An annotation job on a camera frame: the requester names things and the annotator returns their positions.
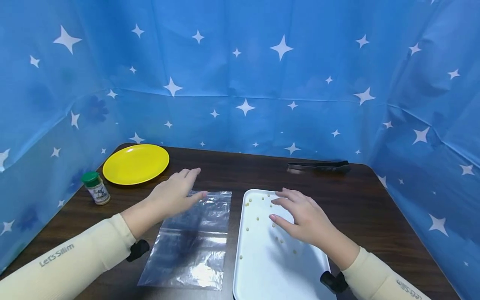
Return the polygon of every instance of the plastic tray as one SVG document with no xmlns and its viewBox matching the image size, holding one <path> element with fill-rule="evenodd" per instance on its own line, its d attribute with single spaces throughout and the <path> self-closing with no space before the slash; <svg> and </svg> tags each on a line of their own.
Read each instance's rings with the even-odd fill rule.
<svg viewBox="0 0 480 300">
<path fill-rule="evenodd" d="M 248 190 L 243 196 L 233 296 L 236 300 L 335 300 L 320 282 L 323 272 L 330 271 L 325 253 L 272 226 L 268 218 L 272 213 L 293 222 L 281 206 L 270 207 L 275 198 L 274 192 L 263 190 Z"/>
</svg>

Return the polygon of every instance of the left hand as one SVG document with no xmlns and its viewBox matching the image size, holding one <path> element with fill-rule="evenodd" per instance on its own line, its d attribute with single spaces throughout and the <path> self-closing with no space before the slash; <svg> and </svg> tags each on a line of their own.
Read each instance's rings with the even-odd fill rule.
<svg viewBox="0 0 480 300">
<path fill-rule="evenodd" d="M 167 181 L 158 184 L 145 200 L 150 203 L 152 209 L 161 212 L 161 219 L 183 213 L 208 194 L 202 191 L 188 197 L 198 174 L 200 168 L 183 169 L 170 176 Z"/>
</svg>

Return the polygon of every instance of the wooden table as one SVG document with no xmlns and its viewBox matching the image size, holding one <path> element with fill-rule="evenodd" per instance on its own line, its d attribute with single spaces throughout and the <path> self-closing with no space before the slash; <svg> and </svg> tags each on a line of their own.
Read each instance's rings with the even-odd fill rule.
<svg viewBox="0 0 480 300">
<path fill-rule="evenodd" d="M 170 165 L 162 175 L 135 187 L 107 183 L 112 200 L 105 206 L 93 204 L 88 191 L 81 188 L 9 266 L 4 276 L 102 219 L 141 201 L 171 174 L 183 168 L 201 167 L 195 189 L 232 191 L 222 291 L 137 287 L 148 259 L 146 253 L 132 263 L 122 262 L 101 275 L 78 299 L 233 299 L 233 269 L 243 194 L 253 188 L 278 191 L 282 187 L 301 191 L 315 199 L 339 230 L 375 253 L 432 299 L 459 299 L 369 167 L 352 165 L 352 171 L 345 176 L 292 174 L 286 168 L 288 162 L 298 161 L 292 158 L 165 148 L 170 153 Z M 150 245 L 159 227 L 160 224 L 154 226 L 144 235 Z M 332 262 L 330 264 L 332 273 L 336 274 L 338 269 Z M 338 299 L 355 297 L 346 291 Z"/>
</svg>

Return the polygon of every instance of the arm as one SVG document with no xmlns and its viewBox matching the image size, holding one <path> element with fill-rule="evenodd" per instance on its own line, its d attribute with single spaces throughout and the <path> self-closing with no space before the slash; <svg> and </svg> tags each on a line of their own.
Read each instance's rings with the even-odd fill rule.
<svg viewBox="0 0 480 300">
<path fill-rule="evenodd" d="M 87 229 L 0 281 L 5 299 L 74 299 L 103 272 L 130 255 L 151 226 L 189 209 L 206 192 L 187 197 L 200 169 L 184 169 L 143 201 Z"/>
<path fill-rule="evenodd" d="M 292 237 L 321 249 L 342 270 L 352 292 L 360 300 L 429 300 L 372 253 L 357 245 L 330 222 L 325 212 L 310 197 L 283 189 L 272 200 L 293 216 L 291 224 L 280 216 L 272 221 Z"/>
</svg>

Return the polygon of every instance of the blue curtain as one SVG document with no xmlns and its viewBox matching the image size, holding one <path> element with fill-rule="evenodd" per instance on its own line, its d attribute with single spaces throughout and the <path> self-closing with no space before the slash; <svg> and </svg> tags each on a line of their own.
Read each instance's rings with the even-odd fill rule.
<svg viewBox="0 0 480 300">
<path fill-rule="evenodd" d="M 480 293 L 480 2 L 4 0 L 0 270 L 124 142 L 369 165 Z"/>
</svg>

